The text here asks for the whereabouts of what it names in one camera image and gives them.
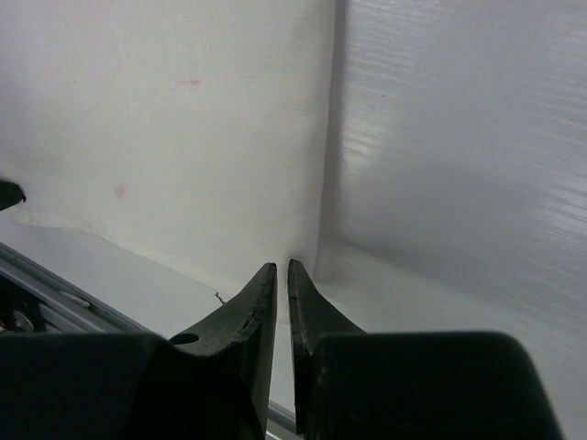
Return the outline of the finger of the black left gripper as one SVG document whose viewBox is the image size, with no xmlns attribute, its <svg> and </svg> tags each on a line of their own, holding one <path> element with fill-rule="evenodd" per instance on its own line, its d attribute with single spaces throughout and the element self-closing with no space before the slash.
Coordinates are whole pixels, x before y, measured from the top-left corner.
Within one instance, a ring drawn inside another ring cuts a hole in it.
<svg viewBox="0 0 587 440">
<path fill-rule="evenodd" d="M 0 180 L 0 211 L 23 203 L 26 199 L 24 191 L 17 183 Z"/>
</svg>

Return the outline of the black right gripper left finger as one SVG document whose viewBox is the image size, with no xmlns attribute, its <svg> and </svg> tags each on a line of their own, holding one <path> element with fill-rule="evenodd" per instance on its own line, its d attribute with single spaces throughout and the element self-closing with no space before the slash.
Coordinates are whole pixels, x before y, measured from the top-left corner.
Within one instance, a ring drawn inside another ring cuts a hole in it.
<svg viewBox="0 0 587 440">
<path fill-rule="evenodd" d="M 244 288 L 198 323 L 170 339 L 197 362 L 187 395 L 204 408 L 212 439 L 266 435 L 277 315 L 277 268 L 266 263 Z"/>
</svg>

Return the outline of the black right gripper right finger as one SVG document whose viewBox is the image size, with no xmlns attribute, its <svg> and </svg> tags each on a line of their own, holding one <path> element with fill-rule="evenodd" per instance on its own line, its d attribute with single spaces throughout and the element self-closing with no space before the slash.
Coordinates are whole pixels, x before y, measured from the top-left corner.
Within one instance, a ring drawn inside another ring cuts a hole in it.
<svg viewBox="0 0 587 440">
<path fill-rule="evenodd" d="M 308 434 L 311 410 L 313 356 L 326 336 L 363 335 L 360 327 L 341 313 L 317 289 L 302 261 L 291 259 L 287 270 L 287 295 L 293 359 L 295 426 Z"/>
</svg>

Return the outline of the white cloth napkin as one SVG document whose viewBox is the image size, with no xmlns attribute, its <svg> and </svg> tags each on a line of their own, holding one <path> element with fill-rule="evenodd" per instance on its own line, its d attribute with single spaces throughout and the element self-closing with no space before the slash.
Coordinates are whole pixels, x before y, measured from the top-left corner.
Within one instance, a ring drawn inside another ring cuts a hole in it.
<svg viewBox="0 0 587 440">
<path fill-rule="evenodd" d="M 314 267 L 333 1 L 4 1 L 1 175 L 21 225 L 221 292 Z"/>
</svg>

